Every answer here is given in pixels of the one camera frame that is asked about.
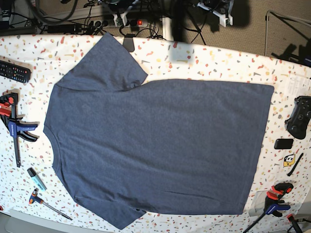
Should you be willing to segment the silver metal stand frame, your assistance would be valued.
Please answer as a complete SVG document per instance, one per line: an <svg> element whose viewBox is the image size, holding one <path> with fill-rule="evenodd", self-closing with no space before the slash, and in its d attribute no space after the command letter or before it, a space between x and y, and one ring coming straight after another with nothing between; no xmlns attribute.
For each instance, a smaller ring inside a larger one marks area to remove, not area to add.
<svg viewBox="0 0 311 233"><path fill-rule="evenodd" d="M311 20L267 11L264 55L302 64L311 55Z"/></svg>

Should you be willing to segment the black table clamp mount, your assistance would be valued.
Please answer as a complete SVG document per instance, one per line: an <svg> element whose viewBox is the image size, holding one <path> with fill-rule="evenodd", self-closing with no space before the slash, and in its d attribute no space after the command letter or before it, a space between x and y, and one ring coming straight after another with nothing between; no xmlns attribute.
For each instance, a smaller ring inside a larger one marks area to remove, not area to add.
<svg viewBox="0 0 311 233"><path fill-rule="evenodd" d="M136 37L134 34L126 34L124 36L123 44L122 46L128 51L128 52L134 52L135 51L135 45L133 38Z"/></svg>

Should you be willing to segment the red black clamp corner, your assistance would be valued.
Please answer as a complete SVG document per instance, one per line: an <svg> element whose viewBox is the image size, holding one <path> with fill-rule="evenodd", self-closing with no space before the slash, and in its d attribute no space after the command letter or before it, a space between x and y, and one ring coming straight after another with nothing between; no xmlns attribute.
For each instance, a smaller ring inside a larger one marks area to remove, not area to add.
<svg viewBox="0 0 311 233"><path fill-rule="evenodd" d="M290 230L294 230L295 233L303 233L303 231L301 230L301 228L299 227L296 219L294 218L294 216L292 214L287 215L287 219L288 221L291 223L290 228L287 230L287 233L290 233Z"/></svg>

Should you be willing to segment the black game controller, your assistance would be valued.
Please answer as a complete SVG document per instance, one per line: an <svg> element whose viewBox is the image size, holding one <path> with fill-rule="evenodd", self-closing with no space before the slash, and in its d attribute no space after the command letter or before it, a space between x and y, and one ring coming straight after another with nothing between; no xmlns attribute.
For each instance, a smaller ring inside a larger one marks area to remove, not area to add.
<svg viewBox="0 0 311 233"><path fill-rule="evenodd" d="M294 109L289 119L285 121L286 130L294 138L303 140L311 119L311 97L299 96L294 99Z"/></svg>

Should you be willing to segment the small black case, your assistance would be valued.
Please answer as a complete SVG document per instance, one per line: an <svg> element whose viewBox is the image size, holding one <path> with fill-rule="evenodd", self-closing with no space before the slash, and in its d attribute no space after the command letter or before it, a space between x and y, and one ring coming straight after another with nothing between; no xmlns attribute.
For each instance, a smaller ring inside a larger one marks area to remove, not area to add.
<svg viewBox="0 0 311 233"><path fill-rule="evenodd" d="M277 139L275 141L274 149L276 150L289 150L292 148L294 143L293 139Z"/></svg>

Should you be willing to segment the blue black bar clamp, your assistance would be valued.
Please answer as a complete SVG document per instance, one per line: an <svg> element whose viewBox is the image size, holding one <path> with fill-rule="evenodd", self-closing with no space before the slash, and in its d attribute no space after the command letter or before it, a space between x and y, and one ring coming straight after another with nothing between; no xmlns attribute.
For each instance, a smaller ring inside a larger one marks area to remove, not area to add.
<svg viewBox="0 0 311 233"><path fill-rule="evenodd" d="M38 124L21 123L22 117L17 116L18 93L9 93L0 97L0 119L13 138L17 167L21 165L18 138L28 142L36 142L38 136L29 134Z"/></svg>
<svg viewBox="0 0 311 233"><path fill-rule="evenodd" d="M250 225L243 233L250 231L257 223L259 223L266 215L282 217L281 211L290 210L290 205L284 204L282 199L286 194L289 194L294 188L292 183L278 183L271 187L271 190L266 192L263 213Z"/></svg>

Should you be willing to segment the white power strip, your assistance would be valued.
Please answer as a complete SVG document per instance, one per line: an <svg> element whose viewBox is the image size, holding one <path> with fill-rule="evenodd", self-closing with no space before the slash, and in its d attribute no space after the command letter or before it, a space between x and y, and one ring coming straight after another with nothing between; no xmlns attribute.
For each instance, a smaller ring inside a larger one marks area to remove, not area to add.
<svg viewBox="0 0 311 233"><path fill-rule="evenodd" d="M146 19L128 19L124 24L122 20L115 21L113 19L106 19L106 20L94 20L92 19L91 22L94 23L95 26L102 26L104 28L119 28L122 25L131 28L146 28L148 27L149 23Z"/></svg>

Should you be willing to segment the teal highlighter marker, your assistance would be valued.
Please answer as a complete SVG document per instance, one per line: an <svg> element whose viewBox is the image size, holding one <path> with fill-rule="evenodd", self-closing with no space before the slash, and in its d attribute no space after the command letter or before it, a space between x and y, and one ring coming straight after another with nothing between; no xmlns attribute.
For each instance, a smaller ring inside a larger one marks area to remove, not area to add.
<svg viewBox="0 0 311 233"><path fill-rule="evenodd" d="M36 187L38 187L41 191L47 190L45 184L42 182L42 180L40 179L40 177L38 176L38 174L32 167L28 168L27 172L30 175L33 182L36 184Z"/></svg>

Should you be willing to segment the blue black bar clamp right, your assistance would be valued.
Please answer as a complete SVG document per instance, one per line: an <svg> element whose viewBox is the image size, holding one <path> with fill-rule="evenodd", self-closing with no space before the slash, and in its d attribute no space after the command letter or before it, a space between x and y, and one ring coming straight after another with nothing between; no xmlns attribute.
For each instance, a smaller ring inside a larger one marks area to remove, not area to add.
<svg viewBox="0 0 311 233"><path fill-rule="evenodd" d="M271 190L266 192L263 213L250 225L243 233L250 231L257 223L259 223L266 215L282 217L281 211L290 210L290 205L284 204L282 199L286 194L289 194L294 188L292 183L278 183L271 187Z"/></svg>

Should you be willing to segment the clear plastic bag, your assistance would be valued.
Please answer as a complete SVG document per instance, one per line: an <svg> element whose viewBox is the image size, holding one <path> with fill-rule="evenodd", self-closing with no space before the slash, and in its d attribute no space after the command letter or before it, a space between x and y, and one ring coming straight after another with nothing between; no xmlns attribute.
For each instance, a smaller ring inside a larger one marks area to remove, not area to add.
<svg viewBox="0 0 311 233"><path fill-rule="evenodd" d="M248 211L249 216L260 216L264 211L265 198L267 191L258 191L255 193L254 199L252 201L251 207Z"/></svg>

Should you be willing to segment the blue black bar clamp left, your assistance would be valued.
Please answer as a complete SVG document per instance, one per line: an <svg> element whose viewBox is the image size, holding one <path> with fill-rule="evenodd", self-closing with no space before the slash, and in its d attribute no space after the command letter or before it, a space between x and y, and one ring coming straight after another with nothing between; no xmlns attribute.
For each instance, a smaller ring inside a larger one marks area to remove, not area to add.
<svg viewBox="0 0 311 233"><path fill-rule="evenodd" d="M38 136L29 134L38 124L21 123L22 117L17 116L18 93L9 93L0 97L0 119L13 138L17 167L21 165L18 138L28 142L36 142Z"/></svg>

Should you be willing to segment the yellow cartoon sticker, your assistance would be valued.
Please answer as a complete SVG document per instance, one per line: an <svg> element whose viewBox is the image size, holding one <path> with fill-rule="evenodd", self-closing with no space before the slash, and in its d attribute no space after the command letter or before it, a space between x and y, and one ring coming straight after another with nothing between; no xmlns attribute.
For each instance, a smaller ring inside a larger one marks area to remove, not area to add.
<svg viewBox="0 0 311 233"><path fill-rule="evenodd" d="M284 167L292 166L294 163L295 163L295 153L286 155L284 157L284 161L283 161Z"/></svg>

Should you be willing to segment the black TV remote control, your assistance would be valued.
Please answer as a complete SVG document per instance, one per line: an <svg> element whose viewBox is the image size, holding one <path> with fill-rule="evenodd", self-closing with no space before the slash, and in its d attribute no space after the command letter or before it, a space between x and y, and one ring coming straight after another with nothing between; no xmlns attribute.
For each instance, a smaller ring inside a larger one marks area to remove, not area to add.
<svg viewBox="0 0 311 233"><path fill-rule="evenodd" d="M1 61L0 75L13 81L28 83L31 77L31 71L28 68Z"/></svg>

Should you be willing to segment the white paper sheet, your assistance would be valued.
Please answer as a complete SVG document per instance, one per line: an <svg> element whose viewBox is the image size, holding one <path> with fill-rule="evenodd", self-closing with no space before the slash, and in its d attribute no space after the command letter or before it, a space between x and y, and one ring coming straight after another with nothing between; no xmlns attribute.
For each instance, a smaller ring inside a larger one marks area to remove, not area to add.
<svg viewBox="0 0 311 233"><path fill-rule="evenodd" d="M296 74L290 74L284 94L289 97L310 96L311 80Z"/></svg>

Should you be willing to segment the blue grey T-shirt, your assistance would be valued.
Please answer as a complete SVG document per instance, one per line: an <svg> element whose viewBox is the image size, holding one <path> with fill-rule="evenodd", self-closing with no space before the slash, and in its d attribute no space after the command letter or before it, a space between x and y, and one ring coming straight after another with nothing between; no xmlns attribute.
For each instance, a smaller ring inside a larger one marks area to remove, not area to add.
<svg viewBox="0 0 311 233"><path fill-rule="evenodd" d="M67 192L118 229L146 212L242 214L274 88L146 77L106 34L54 85L44 134Z"/></svg>

